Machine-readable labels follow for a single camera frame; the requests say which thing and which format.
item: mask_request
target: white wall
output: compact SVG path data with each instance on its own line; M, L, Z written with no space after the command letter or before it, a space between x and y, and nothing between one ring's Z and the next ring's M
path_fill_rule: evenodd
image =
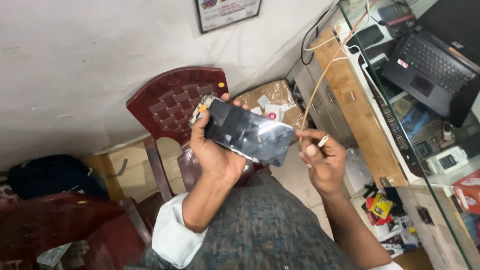
M331 1L263 0L259 17L201 36L192 0L0 2L0 169L144 135L125 102L173 68L221 67L232 94L285 77Z

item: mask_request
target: plastic chair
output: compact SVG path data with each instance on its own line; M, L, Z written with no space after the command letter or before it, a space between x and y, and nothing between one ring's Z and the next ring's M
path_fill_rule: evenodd
M228 93L227 80L220 68L183 67L162 73L143 85L127 101L127 109L150 132L144 145L158 189L167 202L174 197L158 153L156 141L169 137L180 144L178 157L185 189L190 191L202 174L200 164L190 149L191 128L188 121L203 95L217 97ZM238 185L262 166L250 166Z
M36 265L43 252L86 240L86 269L123 269L137 263L152 240L131 198L104 201L73 192L21 201L0 211L0 261Z

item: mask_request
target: glass edge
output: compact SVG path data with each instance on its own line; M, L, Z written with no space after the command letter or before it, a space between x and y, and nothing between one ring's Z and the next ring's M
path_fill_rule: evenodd
M345 10L343 9L341 3L342 3L342 1L340 1L337 5L338 5L338 7L339 7L339 9L340 9L340 12L342 12L342 15L343 15L345 21L347 22L348 27L350 28L350 30L352 30L352 24L350 23L350 19L348 18L347 14L345 13ZM354 38L354 40L355 40L355 43L358 45L358 47L359 47L359 49L360 49L360 52L361 52L361 54L362 54L362 57L363 57L363 59L365 60L365 62L367 63L368 67L371 68L371 69L373 69L373 68L372 68L372 65L370 64L370 60L368 59L367 54L365 53L365 50L363 49L363 46L362 46L361 43L360 43L360 40L358 39L358 37L357 37L356 35L353 36L353 38ZM405 135L405 130L403 129L403 126L400 124L400 121L398 120L398 118L397 118L397 116L396 116L396 114L395 114L395 112L394 112L394 110L393 110L393 107L392 107L392 105L390 104L390 101L388 100L388 98L387 98L387 96L386 96L386 94L385 94L385 92L384 92L383 86L382 86L382 84L380 83L380 80L379 80L378 77L377 77L377 74L376 74L375 72L372 72L371 77L372 77L373 83L375 83L375 84L377 85L377 87L378 87L378 89L380 90L381 94L382 94L383 97L385 98L385 102L386 102L386 104L387 104L387 106L388 106L388 109L392 112L397 126L399 126L399 127L401 128L401 130L402 130L401 134L402 134L402 136L404 137L404 139L406 140L408 148L409 148L410 150L412 150L414 159L415 159L415 161L416 161L416 162L419 164L419 166L420 166L420 162L419 162L419 160L418 160L418 158L417 158L417 155L416 155L415 152L413 151L413 146L412 146L412 144L410 143L410 140L408 139L408 137L406 137L406 135ZM457 245L458 249L460 250L460 253L462 254L463 260L465 261L468 269L473 270L473 268L472 268L472 266L471 266L471 264L470 264L467 256L465 255L465 252L463 251L463 247L461 246L460 242L459 242L458 239L457 239L457 236L456 236L455 231L453 230L452 226L450 225L450 221L448 220L447 216L445 215L444 209L443 209L442 206L440 205L440 202L439 202L437 196L435 195L435 192L433 191L432 186L430 185L430 182L428 181L428 177L425 175L425 172L424 172L423 168L422 168L422 172L423 172L423 179L424 179L424 181L425 181L425 183L426 183L426 185L427 185L430 193L432 194L433 199L435 200L435 204L437 205L440 213L442 214L443 219L445 220L445 222L446 222L446 224L447 224L448 230L450 231L451 235L453 236L453 239L454 239L454 241L455 241L455 244Z

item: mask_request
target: hand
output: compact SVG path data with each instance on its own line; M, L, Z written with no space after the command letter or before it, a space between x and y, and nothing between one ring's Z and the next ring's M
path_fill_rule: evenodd
M221 99L228 101L230 95L223 94ZM242 105L238 100L234 101L233 105L248 110L248 105ZM205 139L204 128L209 117L209 112L205 111L204 115L192 126L190 147L200 162L203 178L224 181L233 186L243 173L246 159L211 140Z
M302 138L300 157L309 166L310 181L322 196L342 194L342 181L345 175L345 148L331 136L320 149L318 143L325 131L316 129L297 130L295 134Z

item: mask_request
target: laptop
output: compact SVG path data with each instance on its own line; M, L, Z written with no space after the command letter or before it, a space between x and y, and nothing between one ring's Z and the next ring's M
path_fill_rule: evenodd
M462 126L480 92L480 0L438 0L402 37L382 75Z

